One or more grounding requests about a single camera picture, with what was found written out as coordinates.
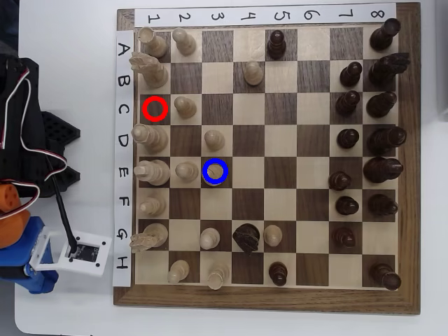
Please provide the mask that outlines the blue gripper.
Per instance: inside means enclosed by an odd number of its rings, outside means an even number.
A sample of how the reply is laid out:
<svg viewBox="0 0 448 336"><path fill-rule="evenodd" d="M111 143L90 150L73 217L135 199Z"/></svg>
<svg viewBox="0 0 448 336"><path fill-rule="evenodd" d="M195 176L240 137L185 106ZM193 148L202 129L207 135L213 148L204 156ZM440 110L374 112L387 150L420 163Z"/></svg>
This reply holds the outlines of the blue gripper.
<svg viewBox="0 0 448 336"><path fill-rule="evenodd" d="M32 250L43 226L43 221L38 216L32 216L21 238L13 245L1 249L1 278L24 279L20 281L20 285L31 294L52 292L59 279L59 274L55 270L41 271L32 275L29 266Z"/></svg>

